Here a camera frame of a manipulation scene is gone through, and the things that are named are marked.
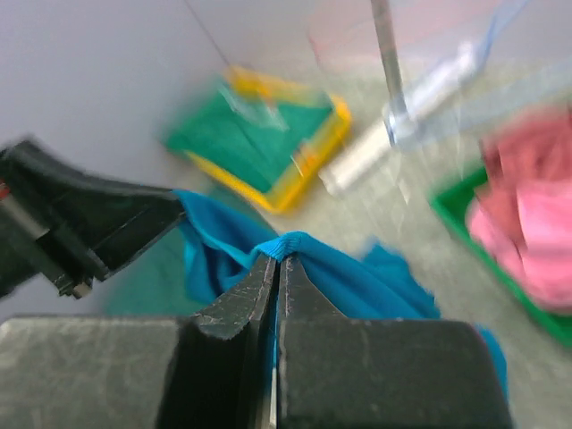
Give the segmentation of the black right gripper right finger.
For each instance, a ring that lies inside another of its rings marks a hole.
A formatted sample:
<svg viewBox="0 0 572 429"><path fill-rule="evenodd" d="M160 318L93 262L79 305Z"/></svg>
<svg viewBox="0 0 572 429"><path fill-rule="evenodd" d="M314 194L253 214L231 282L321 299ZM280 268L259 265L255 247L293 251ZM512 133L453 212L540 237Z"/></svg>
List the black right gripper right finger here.
<svg viewBox="0 0 572 429"><path fill-rule="evenodd" d="M281 428L509 428L484 337L448 320L344 316L295 257L280 268Z"/></svg>

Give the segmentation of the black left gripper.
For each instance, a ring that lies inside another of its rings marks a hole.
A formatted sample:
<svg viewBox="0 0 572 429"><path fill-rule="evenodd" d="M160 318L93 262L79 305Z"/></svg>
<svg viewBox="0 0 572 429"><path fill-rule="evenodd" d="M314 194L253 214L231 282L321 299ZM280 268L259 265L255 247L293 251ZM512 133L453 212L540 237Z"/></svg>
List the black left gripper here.
<svg viewBox="0 0 572 429"><path fill-rule="evenodd" d="M184 217L168 189L83 172L34 140L1 157L1 298L42 273L80 299Z"/></svg>

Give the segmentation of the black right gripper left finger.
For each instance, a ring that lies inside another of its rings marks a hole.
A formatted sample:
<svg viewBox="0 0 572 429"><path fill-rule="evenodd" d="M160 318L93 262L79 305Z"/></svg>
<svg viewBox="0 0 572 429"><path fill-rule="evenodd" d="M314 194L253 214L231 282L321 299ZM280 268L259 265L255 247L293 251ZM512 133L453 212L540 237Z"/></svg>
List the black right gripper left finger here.
<svg viewBox="0 0 572 429"><path fill-rule="evenodd" d="M266 428L276 263L188 317L15 317L4 428Z"/></svg>

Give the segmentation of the teal blue t shirt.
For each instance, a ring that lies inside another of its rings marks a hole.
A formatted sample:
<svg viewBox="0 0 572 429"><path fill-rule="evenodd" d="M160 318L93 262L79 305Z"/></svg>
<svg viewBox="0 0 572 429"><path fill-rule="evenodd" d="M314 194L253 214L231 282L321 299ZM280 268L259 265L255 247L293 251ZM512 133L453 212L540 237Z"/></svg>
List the teal blue t shirt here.
<svg viewBox="0 0 572 429"><path fill-rule="evenodd" d="M190 191L175 193L185 210L185 287L212 303L244 280L256 260L299 257L308 279L344 315L354 318L438 319L433 296L413 278L403 257L374 244L356 259L301 232L278 235L245 215Z"/></svg>

